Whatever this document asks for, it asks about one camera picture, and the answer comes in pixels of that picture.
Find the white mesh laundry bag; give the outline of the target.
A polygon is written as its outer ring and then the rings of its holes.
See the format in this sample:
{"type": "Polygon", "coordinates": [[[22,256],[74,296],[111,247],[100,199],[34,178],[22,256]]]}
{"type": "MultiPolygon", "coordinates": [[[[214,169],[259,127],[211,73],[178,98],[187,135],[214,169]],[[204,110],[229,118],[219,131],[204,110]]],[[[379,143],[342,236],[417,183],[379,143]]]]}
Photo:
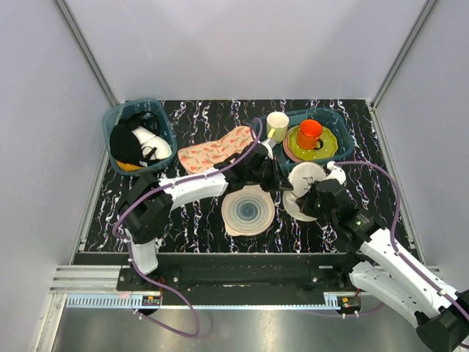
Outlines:
{"type": "Polygon", "coordinates": [[[311,222],[317,219],[300,212],[296,200],[304,196],[315,182],[322,181],[326,177],[324,169],[313,162],[297,164],[289,173],[288,181],[293,185],[292,191],[284,191],[282,202],[285,211],[298,221],[311,222]]]}

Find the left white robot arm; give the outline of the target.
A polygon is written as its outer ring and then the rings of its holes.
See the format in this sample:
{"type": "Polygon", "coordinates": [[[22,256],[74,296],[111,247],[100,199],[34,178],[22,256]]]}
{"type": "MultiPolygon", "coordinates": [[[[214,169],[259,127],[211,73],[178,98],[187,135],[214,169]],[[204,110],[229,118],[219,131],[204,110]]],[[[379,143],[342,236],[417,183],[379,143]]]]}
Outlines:
{"type": "Polygon", "coordinates": [[[113,234],[128,243],[130,264],[135,269],[133,282],[142,290],[151,290],[158,283],[155,239],[173,210],[245,186],[259,186],[267,193],[293,189],[277,158],[259,142],[197,174],[168,179],[154,174],[140,177],[121,201],[113,228],[113,234]]]}

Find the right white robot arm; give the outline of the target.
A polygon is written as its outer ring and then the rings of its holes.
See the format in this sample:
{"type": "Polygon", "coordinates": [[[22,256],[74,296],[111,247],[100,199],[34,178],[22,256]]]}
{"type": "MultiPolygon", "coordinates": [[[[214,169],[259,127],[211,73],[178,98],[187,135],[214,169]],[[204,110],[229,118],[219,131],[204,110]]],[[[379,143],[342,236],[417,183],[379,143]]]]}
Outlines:
{"type": "Polygon", "coordinates": [[[468,292],[444,282],[417,260],[376,216],[357,208],[344,186],[339,163],[325,168],[312,162],[296,165],[284,193],[289,215],[301,221],[322,219],[337,234],[337,247],[349,262],[333,272],[340,290],[372,294],[398,312],[431,351],[455,351],[468,338],[468,292]]]}

